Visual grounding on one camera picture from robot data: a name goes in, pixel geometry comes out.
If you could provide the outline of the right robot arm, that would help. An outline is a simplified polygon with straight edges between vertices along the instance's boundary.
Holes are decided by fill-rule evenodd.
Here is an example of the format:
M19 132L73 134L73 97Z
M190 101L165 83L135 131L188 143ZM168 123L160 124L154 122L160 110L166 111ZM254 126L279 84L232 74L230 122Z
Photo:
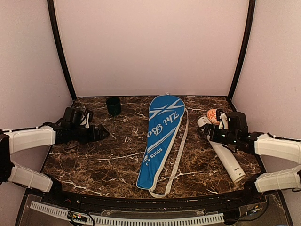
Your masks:
M224 167L232 167L237 173L237 165L228 156L234 151L228 146L233 145L235 150L257 156L272 156L293 161L298 165L294 168L273 173L254 175L244 183L244 190L240 193L240 200L250 204L258 197L258 193L273 190L301 190L301 142L297 139L277 137L270 133L249 132L246 115L242 112L225 113L221 109L216 112L217 125L203 116L198 119L198 131L211 144Z

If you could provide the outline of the white shuttlecock tube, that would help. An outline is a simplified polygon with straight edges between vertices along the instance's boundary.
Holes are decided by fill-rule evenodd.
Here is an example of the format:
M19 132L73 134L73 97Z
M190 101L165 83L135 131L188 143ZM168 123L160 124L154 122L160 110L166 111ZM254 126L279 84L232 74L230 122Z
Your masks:
M246 174L240 167L232 152L227 148L223 147L222 144L210 141L209 135L206 137L206 139L208 140L216 155L222 162L231 180L234 183L241 181L246 176Z

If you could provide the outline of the blue racket bag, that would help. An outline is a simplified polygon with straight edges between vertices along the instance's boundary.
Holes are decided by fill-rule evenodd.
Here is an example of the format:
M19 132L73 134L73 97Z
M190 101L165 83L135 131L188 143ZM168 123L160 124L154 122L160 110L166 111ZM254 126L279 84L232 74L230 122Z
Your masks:
M154 198L165 198L171 191L184 150L189 119L186 120L184 135L165 192L163 194L154 192L185 114L189 115L185 103L176 96L157 96L150 103L147 146L143 155L136 186L149 191L150 195Z

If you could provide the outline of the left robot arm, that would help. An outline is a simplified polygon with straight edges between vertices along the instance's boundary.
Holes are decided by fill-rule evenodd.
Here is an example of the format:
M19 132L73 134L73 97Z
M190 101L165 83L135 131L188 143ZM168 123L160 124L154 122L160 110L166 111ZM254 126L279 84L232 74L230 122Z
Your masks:
M66 194L59 188L60 183L50 176L36 172L11 160L19 151L41 146L53 146L77 141L87 144L103 140L109 131L103 125L92 125L93 112L67 107L56 123L45 122L40 126L22 129L1 130L0 132L0 181L14 183L48 193L56 205L66 202Z

